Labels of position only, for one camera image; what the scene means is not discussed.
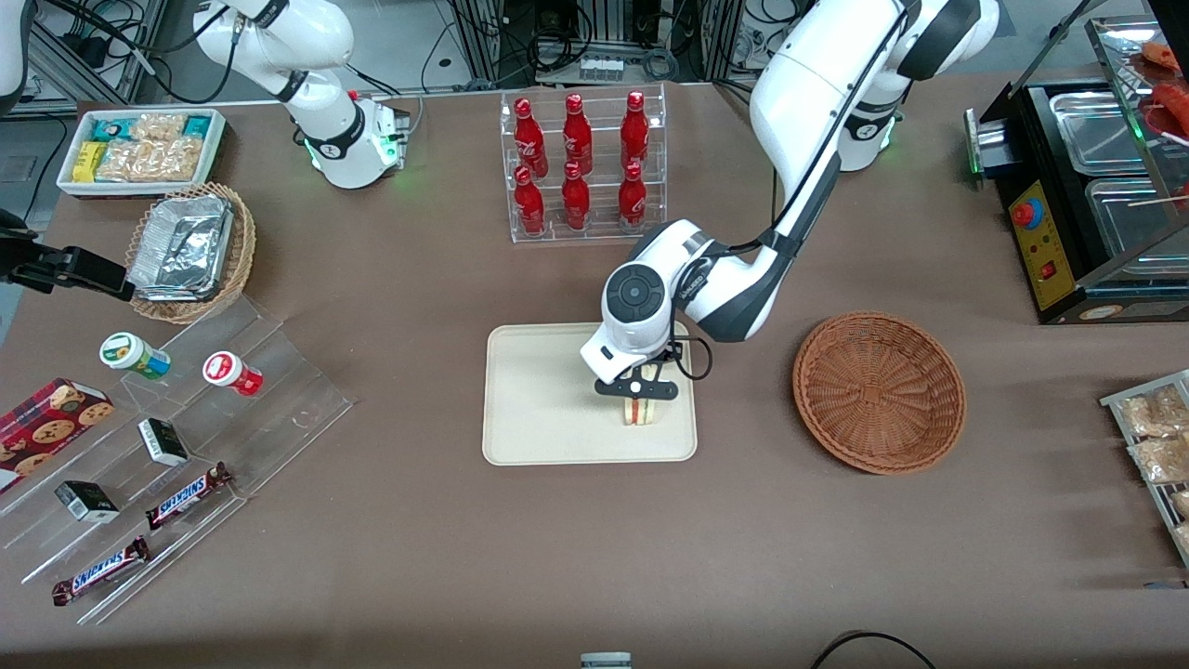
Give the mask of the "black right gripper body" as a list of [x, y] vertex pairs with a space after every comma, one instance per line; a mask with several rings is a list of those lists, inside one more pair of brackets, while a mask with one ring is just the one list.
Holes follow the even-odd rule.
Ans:
[[1, 212], [1, 282], [23, 285], [30, 291], [44, 291], [43, 280], [30, 279], [29, 269], [39, 272], [42, 266], [40, 245], [34, 244], [34, 232], [26, 228], [20, 216]]

